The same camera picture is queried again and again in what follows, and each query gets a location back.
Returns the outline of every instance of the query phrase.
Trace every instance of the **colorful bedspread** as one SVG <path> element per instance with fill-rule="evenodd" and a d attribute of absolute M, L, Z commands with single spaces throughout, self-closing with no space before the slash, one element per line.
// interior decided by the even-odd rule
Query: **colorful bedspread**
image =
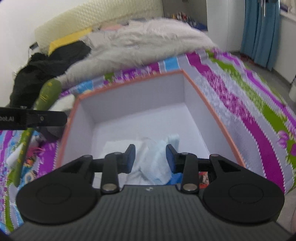
<path fill-rule="evenodd" d="M 226 126 L 246 167 L 276 183 L 284 193 L 294 185 L 296 116 L 282 97 L 240 59 L 219 50 L 197 50 L 139 69 L 123 70 L 83 82 L 61 94 L 80 94 L 117 82 L 183 69 L 198 85 Z M 10 180 L 6 158 L 21 139 L 21 131 L 0 133 L 0 229 L 9 233 L 22 224 L 15 205 L 19 188 Z M 55 168 L 59 142 L 45 143 L 23 177 L 35 178 Z"/>

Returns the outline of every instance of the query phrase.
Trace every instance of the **open box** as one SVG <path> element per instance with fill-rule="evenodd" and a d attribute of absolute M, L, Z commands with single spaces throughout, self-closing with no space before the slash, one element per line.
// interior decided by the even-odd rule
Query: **open box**
<path fill-rule="evenodd" d="M 179 152 L 218 153 L 244 166 L 214 109 L 182 71 L 115 83 L 80 95 L 70 114 L 57 165 L 82 155 L 98 158 L 107 141 L 180 137 Z"/>

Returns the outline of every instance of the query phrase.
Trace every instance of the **round black pad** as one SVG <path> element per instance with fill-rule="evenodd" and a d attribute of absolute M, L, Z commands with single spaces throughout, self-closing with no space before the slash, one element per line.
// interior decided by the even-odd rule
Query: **round black pad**
<path fill-rule="evenodd" d="M 248 172 L 228 172 L 204 191 L 203 200 L 214 215 L 234 223 L 255 224 L 277 218 L 284 205 L 280 188 Z"/>
<path fill-rule="evenodd" d="M 90 212 L 96 201 L 96 191 L 83 178 L 59 172 L 25 185 L 16 198 L 25 220 L 47 225 L 73 222 Z"/>

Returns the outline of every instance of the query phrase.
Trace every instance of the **padded headboard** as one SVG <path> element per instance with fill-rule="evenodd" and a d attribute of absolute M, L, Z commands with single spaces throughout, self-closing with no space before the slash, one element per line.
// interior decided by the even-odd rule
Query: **padded headboard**
<path fill-rule="evenodd" d="M 45 50 L 52 41 L 87 27 L 114 20 L 162 16 L 161 0 L 92 0 L 39 26 L 35 38 L 40 49 Z"/>

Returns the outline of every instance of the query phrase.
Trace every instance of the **yellow pillow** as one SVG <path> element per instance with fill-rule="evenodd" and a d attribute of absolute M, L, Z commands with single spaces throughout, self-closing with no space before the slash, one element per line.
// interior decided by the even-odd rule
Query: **yellow pillow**
<path fill-rule="evenodd" d="M 86 28 L 84 30 L 81 30 L 79 32 L 75 32 L 73 34 L 70 34 L 70 35 L 67 35 L 63 38 L 60 38 L 60 39 L 57 39 L 57 40 L 54 40 L 50 43 L 49 45 L 49 49 L 48 49 L 48 55 L 51 55 L 51 53 L 61 47 L 61 46 L 64 46 L 64 45 L 67 45 L 67 44 L 71 44 L 71 43 L 74 43 L 76 41 L 78 41 L 82 36 L 88 34 L 91 32 L 91 27 L 90 28 Z"/>

